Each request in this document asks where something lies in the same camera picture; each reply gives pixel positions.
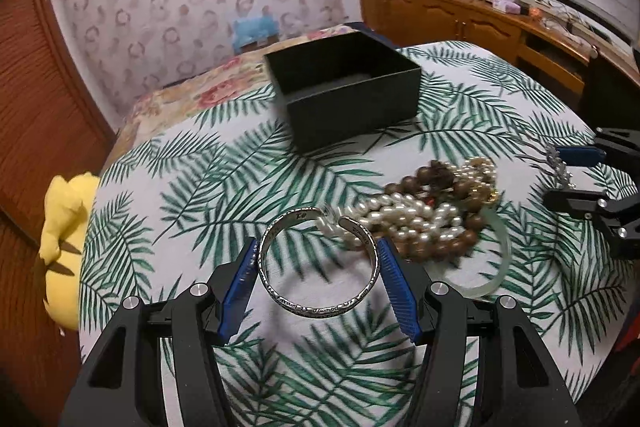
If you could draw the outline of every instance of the blue gripper pad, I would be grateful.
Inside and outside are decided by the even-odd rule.
[[[594,146],[556,147],[560,159],[570,167],[595,167],[607,159],[607,153]]]
[[[380,275],[385,283],[386,294],[389,296],[396,320],[402,333],[415,344],[421,331],[418,325],[418,306],[414,295],[409,289],[386,239],[378,240],[378,251],[380,252]]]
[[[254,239],[244,254],[236,275],[222,302],[222,320],[218,328],[220,339],[227,344],[240,330],[246,306],[258,277],[258,242]]]

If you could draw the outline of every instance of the stuffed animal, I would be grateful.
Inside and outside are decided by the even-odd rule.
[[[271,15],[253,19],[239,19],[234,22],[234,51],[236,55],[242,53],[242,47],[252,42],[266,40],[277,35],[280,29]]]
[[[61,327],[78,329],[80,262],[89,214],[100,178],[90,172],[68,182],[52,179],[44,198],[44,226],[35,264],[35,282],[44,307]]]

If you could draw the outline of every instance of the silver bracelet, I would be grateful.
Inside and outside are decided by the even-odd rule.
[[[329,306],[327,308],[309,308],[301,306],[300,304],[295,304],[274,290],[273,286],[269,284],[267,275],[264,272],[264,258],[276,236],[284,229],[288,229],[298,223],[304,223],[305,221],[316,219],[318,217],[326,216],[322,210],[314,206],[294,208],[293,210],[289,210],[281,216],[278,216],[267,227],[260,239],[260,245],[258,246],[258,273],[260,274],[260,279],[262,280],[262,284],[267,290],[267,293],[281,308],[284,308],[295,315],[299,315],[300,317],[307,317],[310,319],[328,319],[329,317],[336,317],[337,315],[342,315],[343,313],[353,310],[371,291],[378,279],[378,276],[380,275],[378,245],[369,230],[365,229],[360,223],[347,216],[340,216],[338,219],[338,225],[343,229],[348,230],[348,232],[353,233],[353,235],[362,241],[364,248],[369,254],[369,258],[371,259],[371,277],[369,282],[354,298],[349,299],[347,302],[343,302],[342,304],[335,306]]]

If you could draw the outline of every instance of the wooden dresser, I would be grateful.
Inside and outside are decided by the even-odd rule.
[[[398,46],[468,41],[493,52],[548,87],[570,107],[578,105],[592,53],[529,16],[498,12],[481,0],[360,0],[367,26]],[[613,65],[638,83],[622,61]]]

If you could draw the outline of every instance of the wooden wardrobe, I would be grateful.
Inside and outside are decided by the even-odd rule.
[[[114,134],[68,55],[49,0],[0,0],[0,423],[55,426],[80,367],[78,334],[34,289],[44,195],[99,173]]]

